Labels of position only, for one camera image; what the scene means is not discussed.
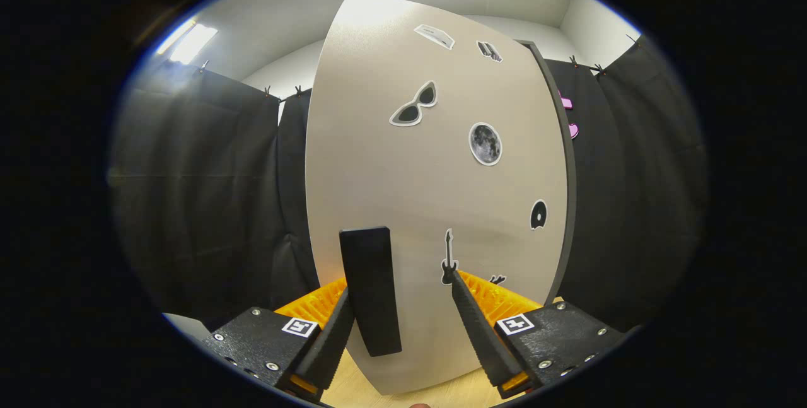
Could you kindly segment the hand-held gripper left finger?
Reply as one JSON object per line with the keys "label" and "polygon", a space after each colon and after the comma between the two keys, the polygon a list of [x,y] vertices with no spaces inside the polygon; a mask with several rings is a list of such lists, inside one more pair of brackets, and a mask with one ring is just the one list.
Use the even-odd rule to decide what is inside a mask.
{"label": "hand-held gripper left finger", "polygon": [[276,310],[248,308],[202,345],[259,384],[319,404],[353,327],[347,281],[336,279]]}

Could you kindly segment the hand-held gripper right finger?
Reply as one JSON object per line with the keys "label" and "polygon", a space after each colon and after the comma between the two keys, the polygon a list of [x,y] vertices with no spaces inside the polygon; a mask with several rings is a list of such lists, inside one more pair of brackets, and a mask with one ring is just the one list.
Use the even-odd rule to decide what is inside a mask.
{"label": "hand-held gripper right finger", "polygon": [[473,351],[502,399],[558,385],[627,339],[566,301],[540,305],[459,270],[450,271],[450,285]]}

